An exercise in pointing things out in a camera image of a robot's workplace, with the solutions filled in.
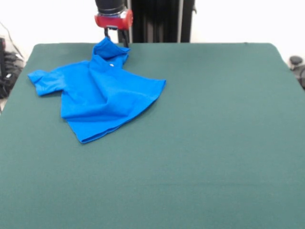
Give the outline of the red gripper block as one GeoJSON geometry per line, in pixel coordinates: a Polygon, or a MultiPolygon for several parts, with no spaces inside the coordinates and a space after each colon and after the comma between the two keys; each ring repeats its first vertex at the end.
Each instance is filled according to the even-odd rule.
{"type": "Polygon", "coordinates": [[[104,36],[111,39],[109,36],[109,28],[118,29],[118,38],[124,47],[129,48],[128,30],[133,23],[133,12],[131,9],[126,9],[114,15],[95,15],[95,22],[97,26],[104,28],[104,36]]]}

